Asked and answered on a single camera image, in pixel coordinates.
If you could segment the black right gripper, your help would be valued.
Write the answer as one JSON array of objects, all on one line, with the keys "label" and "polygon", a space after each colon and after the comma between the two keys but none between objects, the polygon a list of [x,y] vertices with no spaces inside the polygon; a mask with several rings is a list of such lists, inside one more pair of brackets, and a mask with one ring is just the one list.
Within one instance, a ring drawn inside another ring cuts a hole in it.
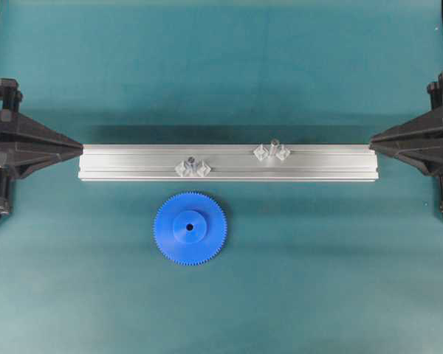
[{"label": "black right gripper", "polygon": [[431,111],[401,125],[395,125],[371,138],[370,148],[419,170],[424,176],[443,174],[443,147],[400,147],[396,143],[379,143],[443,133],[443,72],[427,85]]}]

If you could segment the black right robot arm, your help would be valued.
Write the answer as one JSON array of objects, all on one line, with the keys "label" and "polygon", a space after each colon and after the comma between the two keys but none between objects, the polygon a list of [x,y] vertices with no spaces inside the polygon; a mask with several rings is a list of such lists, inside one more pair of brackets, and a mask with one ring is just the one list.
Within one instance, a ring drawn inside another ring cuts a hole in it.
[{"label": "black right robot arm", "polygon": [[429,112],[373,136],[370,148],[436,178],[443,214],[443,72],[427,86],[427,92]]}]

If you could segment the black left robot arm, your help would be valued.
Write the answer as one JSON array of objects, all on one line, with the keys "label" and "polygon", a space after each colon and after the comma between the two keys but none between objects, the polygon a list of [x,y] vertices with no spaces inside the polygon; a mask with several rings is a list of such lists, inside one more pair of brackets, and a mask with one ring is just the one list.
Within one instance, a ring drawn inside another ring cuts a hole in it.
[{"label": "black left robot arm", "polygon": [[0,79],[0,219],[12,212],[13,181],[83,153],[83,145],[19,112],[14,79]]}]

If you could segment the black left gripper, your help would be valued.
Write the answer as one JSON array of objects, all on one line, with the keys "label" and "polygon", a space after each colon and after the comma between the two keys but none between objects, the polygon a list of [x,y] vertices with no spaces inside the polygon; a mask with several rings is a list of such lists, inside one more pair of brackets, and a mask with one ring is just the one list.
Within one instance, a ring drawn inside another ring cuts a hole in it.
[{"label": "black left gripper", "polygon": [[0,79],[0,141],[69,147],[57,151],[8,150],[0,152],[0,168],[12,179],[24,179],[38,170],[79,157],[82,144],[19,113],[23,95],[14,79]]}]

